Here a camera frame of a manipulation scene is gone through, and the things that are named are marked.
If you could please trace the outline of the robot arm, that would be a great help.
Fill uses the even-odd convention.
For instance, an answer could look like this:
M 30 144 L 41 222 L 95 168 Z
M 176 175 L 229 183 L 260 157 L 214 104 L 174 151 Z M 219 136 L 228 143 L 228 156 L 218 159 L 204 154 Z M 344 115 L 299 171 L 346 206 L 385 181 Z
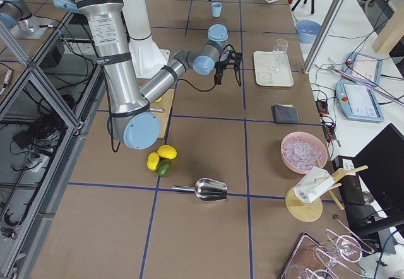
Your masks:
M 1 23 L 7 29 L 18 25 L 25 34 L 35 33 L 40 28 L 24 0 L 1 0 Z
M 127 147 L 143 150 L 159 137 L 161 124 L 150 112 L 150 105 L 160 98 L 181 76 L 192 69 L 206 76 L 215 70 L 221 78 L 231 65 L 240 73 L 242 54 L 228 43 L 224 25 L 208 29 L 208 40 L 199 50 L 182 50 L 172 56 L 145 84 L 139 85 L 133 60 L 135 48 L 141 47 L 142 60 L 154 59 L 157 46 L 151 38 L 145 0 L 54 0 L 66 11 L 84 15 L 97 51 L 97 63 L 104 69 L 109 97 L 112 100 L 109 133 L 113 140 Z

